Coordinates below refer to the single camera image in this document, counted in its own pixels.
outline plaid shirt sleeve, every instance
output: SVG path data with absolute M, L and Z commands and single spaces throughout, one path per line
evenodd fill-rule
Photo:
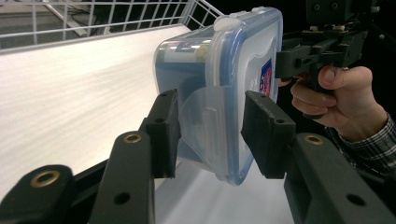
M 348 142 L 334 128 L 325 130 L 352 166 L 376 175 L 396 169 L 396 125 L 390 115 L 382 130 L 359 142 Z

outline plastic food container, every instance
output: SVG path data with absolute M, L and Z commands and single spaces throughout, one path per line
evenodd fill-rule
M 253 161 L 240 133 L 245 92 L 259 91 L 276 101 L 282 24 L 279 10 L 255 7 L 157 48 L 158 91 L 178 89 L 179 161 L 193 162 L 231 185 L 244 181 Z

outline metal wire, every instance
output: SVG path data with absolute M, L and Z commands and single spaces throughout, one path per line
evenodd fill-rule
M 0 50 L 175 24 L 194 30 L 213 24 L 222 15 L 205 0 L 3 1 Z

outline hand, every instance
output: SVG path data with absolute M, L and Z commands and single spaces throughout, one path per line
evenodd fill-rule
M 292 104 L 307 115 L 323 114 L 316 122 L 334 127 L 346 140 L 355 142 L 377 133 L 388 115 L 374 98 L 372 72 L 366 67 L 351 69 L 324 66 L 318 74 L 319 85 L 332 95 L 306 87 L 306 76 L 291 87 Z

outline white table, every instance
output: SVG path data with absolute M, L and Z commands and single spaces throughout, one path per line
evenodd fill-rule
M 64 164 L 78 174 L 107 159 L 115 138 L 138 129 L 158 94 L 155 49 L 188 31 L 0 51 L 0 199 L 40 166 Z M 292 223 L 283 180 L 266 180 L 255 164 L 240 187 L 181 164 L 156 197 L 157 223 Z

